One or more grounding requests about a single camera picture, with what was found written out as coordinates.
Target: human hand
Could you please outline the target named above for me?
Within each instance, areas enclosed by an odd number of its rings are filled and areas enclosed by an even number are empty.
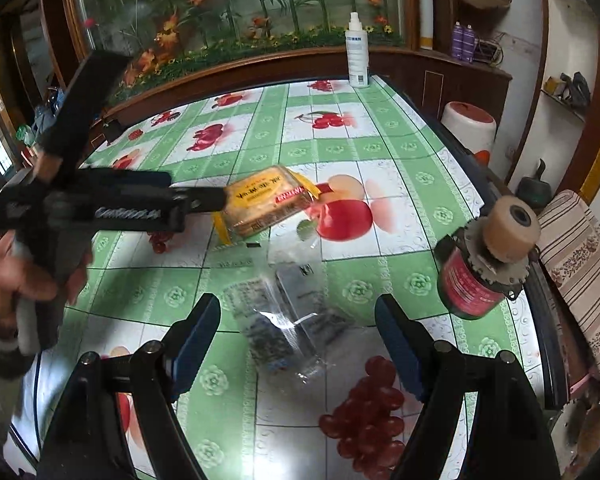
[[[0,240],[0,338],[13,338],[16,333],[14,293],[30,300],[49,301],[58,294],[58,285],[45,269],[33,262],[10,255],[13,231]],[[78,294],[87,283],[86,266],[93,261],[91,249],[64,286],[67,302],[75,304]]]

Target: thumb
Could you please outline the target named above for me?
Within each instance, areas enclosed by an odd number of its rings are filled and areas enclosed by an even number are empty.
[[[52,300],[58,293],[56,282],[45,269],[16,256],[5,256],[0,264],[0,287],[39,301]]]

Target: packaged bread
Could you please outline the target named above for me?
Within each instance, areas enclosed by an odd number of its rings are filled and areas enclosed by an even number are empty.
[[[271,166],[224,188],[227,202],[214,223],[220,239],[248,238],[306,209],[320,191],[304,176]]]

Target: tape roll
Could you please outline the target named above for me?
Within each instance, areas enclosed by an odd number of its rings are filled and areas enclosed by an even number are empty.
[[[501,197],[493,206],[482,230],[489,252],[504,263],[525,258],[540,237],[533,210],[513,195]]]
[[[442,124],[472,153],[490,152],[498,127],[487,112],[459,101],[446,104]]]

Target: floral striped fabric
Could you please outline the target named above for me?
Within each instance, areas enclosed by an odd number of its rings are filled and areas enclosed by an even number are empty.
[[[541,260],[589,342],[600,372],[600,223],[573,191],[538,217]]]

